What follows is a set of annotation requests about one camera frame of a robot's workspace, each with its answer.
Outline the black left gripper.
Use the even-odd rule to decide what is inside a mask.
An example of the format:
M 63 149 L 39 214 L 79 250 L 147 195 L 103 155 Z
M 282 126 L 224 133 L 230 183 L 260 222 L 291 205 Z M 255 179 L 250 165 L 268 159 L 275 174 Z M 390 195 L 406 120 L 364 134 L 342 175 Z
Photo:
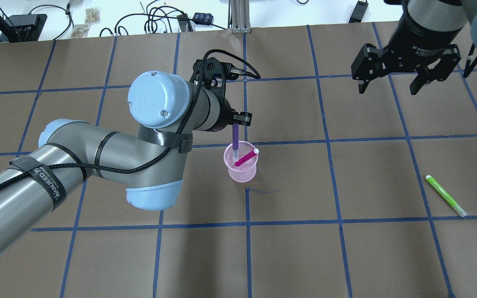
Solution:
M 252 113 L 237 112 L 225 97 L 216 96 L 214 93 L 207 94 L 210 109 L 207 117 L 207 131 L 218 132 L 226 126 L 237 124 L 250 126 Z

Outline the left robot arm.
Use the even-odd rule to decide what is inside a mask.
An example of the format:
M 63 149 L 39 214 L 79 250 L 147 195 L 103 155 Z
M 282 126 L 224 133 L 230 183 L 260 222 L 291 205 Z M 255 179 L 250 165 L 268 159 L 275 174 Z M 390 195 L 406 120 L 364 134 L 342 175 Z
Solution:
M 196 70 L 190 81 L 157 70 L 131 84 L 127 106 L 139 124 L 136 136 L 80 120 L 59 119 L 41 133 L 38 149 L 14 158 L 0 173 L 0 256 L 38 221 L 55 211 L 89 177 L 125 185 L 136 208 L 164 211 L 180 193 L 193 131 L 249 126 L 225 98 L 228 79 L 259 75 Z

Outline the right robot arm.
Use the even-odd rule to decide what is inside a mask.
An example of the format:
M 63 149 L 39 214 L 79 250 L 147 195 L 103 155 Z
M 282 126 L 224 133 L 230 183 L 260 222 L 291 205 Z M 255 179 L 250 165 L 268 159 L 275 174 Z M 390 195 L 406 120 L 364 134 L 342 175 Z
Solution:
M 369 83 L 391 73 L 416 73 L 410 93 L 417 94 L 433 81 L 444 81 L 461 55 L 453 40 L 470 24 L 472 45 L 477 49 L 477 0 L 388 0 L 402 7 L 402 15 L 389 43 L 382 49 L 366 43 L 351 65 L 352 79 L 363 94 Z M 470 59 L 468 77 L 477 64 Z

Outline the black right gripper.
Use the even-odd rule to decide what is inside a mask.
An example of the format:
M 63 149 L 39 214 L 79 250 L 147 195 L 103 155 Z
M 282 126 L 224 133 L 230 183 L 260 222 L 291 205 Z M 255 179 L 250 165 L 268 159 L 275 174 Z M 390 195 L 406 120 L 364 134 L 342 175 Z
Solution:
M 364 94 L 371 81 L 390 73 L 417 72 L 410 84 L 413 96 L 426 84 L 446 80 L 461 59 L 458 45 L 453 44 L 459 32 L 460 26 L 431 29 L 408 14 L 402 15 L 386 46 L 380 49 L 364 44 L 357 53 L 351 72 L 359 93 Z

